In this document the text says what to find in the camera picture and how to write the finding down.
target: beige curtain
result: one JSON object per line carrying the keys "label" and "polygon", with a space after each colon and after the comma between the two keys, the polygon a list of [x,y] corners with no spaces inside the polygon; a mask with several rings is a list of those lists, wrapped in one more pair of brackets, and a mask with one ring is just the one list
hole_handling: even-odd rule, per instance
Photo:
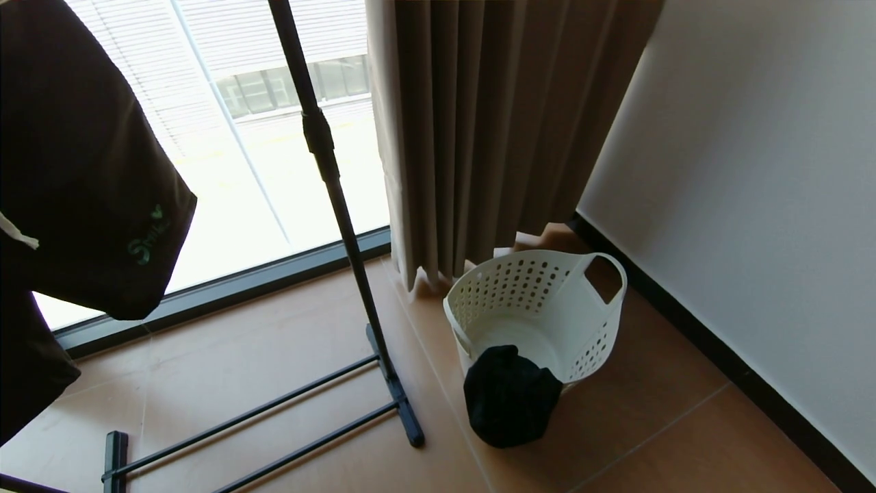
{"label": "beige curtain", "polygon": [[409,289],[575,210],[661,0],[366,0],[392,256]]}

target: white drawstring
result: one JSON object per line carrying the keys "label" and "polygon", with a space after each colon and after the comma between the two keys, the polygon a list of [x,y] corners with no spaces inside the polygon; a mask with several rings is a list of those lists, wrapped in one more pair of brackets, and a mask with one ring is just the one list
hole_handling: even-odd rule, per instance
{"label": "white drawstring", "polygon": [[3,229],[3,231],[8,234],[10,238],[21,241],[30,248],[33,248],[34,250],[39,248],[38,239],[31,238],[30,236],[24,236],[24,234],[21,234],[18,228],[15,227],[14,224],[12,224],[12,221],[7,219],[2,212],[0,212],[0,229]]}

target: basket hole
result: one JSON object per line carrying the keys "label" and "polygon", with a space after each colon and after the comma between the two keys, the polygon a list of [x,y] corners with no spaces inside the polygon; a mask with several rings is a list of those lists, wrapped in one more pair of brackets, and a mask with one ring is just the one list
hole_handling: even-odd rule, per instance
{"label": "basket hole", "polygon": [[608,304],[619,293],[622,284],[618,271],[611,265],[611,262],[602,257],[593,259],[584,270],[584,277],[590,281],[605,304]]}

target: black cloth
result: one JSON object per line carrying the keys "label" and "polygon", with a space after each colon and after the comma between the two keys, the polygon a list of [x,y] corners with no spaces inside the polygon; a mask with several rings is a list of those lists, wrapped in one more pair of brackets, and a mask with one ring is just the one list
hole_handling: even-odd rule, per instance
{"label": "black cloth", "polygon": [[495,346],[469,368],[463,389],[471,429],[487,444],[508,448],[544,435],[562,382],[516,346]]}
{"label": "black cloth", "polygon": [[141,319],[170,281],[196,198],[109,56],[63,0],[0,5],[2,440],[78,376],[31,291]]}

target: building window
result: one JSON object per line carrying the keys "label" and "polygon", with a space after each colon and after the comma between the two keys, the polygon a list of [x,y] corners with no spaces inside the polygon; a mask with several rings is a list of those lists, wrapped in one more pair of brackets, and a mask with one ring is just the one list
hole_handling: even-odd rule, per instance
{"label": "building window", "polygon": [[[320,101],[368,94],[370,90],[364,55],[308,63],[307,71]],[[216,87],[233,118],[300,105],[286,67],[225,77],[216,81]]]}

